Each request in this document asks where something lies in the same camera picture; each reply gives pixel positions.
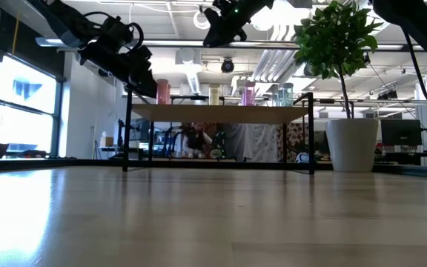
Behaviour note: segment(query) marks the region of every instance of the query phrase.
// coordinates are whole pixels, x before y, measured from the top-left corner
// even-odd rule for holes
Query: black metal table frame
[[[131,112],[133,110],[133,90],[127,88],[128,97],[126,103],[126,125],[131,121]],[[138,96],[141,100],[145,101],[142,96]],[[130,128],[125,127],[125,143],[123,149],[123,163],[122,170],[128,171],[128,167],[146,167],[146,168],[230,168],[230,169],[277,169],[277,170],[307,170],[308,174],[314,175],[316,163],[314,161],[314,98],[313,93],[305,93],[300,98],[296,99],[293,105],[308,103],[308,126],[309,126],[309,163],[307,168],[304,164],[288,163],[288,125],[282,125],[282,162],[281,163],[255,163],[255,162],[160,162],[153,160],[153,142],[154,142],[154,122],[150,122],[149,132],[149,146],[148,146],[148,160],[147,161],[130,161],[129,160],[129,136]],[[303,138],[305,139],[305,117],[302,118]]]

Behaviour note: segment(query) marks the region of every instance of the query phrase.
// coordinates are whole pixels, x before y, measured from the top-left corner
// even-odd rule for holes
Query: pink cylinder
[[[157,80],[157,104],[169,105],[171,103],[171,86],[167,79]]]
[[[247,82],[245,85],[245,90],[242,94],[242,105],[252,106],[255,105],[255,85],[254,82]]]

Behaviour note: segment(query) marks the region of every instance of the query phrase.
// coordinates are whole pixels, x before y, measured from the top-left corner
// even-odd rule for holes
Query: person
[[[182,151],[186,156],[199,156],[203,154],[204,145],[212,144],[212,139],[204,132],[204,124],[201,122],[192,123],[184,130],[182,141]]]

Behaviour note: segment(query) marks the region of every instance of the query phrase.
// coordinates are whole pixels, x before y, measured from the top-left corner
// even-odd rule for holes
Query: floor plank
[[[0,174],[0,266],[427,266],[427,179],[57,168]]]

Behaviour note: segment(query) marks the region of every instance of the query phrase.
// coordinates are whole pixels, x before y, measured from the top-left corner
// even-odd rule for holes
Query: potted plant
[[[370,34],[382,23],[367,24],[370,11],[359,10],[354,1],[333,1],[324,10],[317,8],[312,19],[303,19],[302,25],[294,27],[300,47],[295,54],[296,63],[306,63],[314,76],[341,81],[347,119],[330,121],[326,128],[336,171],[371,171],[374,163],[378,121],[351,119],[344,79],[366,67],[366,47],[372,53],[378,48]]]

